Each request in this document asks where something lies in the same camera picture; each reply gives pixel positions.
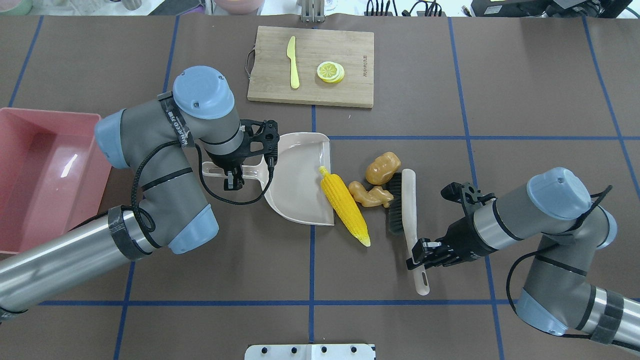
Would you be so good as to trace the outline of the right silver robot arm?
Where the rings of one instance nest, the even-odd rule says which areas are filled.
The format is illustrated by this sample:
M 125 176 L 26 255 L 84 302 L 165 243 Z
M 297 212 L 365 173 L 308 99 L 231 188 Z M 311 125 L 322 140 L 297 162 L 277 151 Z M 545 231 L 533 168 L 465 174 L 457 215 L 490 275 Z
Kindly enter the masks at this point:
M 590 194 L 565 167 L 537 174 L 500 197 L 469 182 L 451 182 L 440 194 L 460 204 L 464 215 L 435 240 L 416 235 L 413 171 L 403 170 L 400 188 L 406 267 L 418 280 L 425 280 L 427 269 L 473 262 L 538 235 L 537 249 L 516 259 L 507 274 L 514 314 L 546 335 L 639 353 L 638 301 L 587 281 L 595 253 L 618 232 L 614 216 L 602 207 L 610 186 Z

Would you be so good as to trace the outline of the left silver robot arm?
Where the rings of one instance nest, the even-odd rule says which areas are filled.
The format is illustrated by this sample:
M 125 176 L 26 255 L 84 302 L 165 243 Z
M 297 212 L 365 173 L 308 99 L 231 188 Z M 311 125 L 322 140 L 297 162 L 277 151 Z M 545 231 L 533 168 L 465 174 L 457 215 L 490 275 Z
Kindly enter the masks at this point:
M 186 150 L 225 157 L 242 146 L 236 101 L 221 71 L 186 68 L 169 91 L 100 120 L 94 139 L 114 168 L 133 175 L 125 203 L 2 260 L 2 321 L 157 249 L 180 255 L 218 234 L 201 171 Z

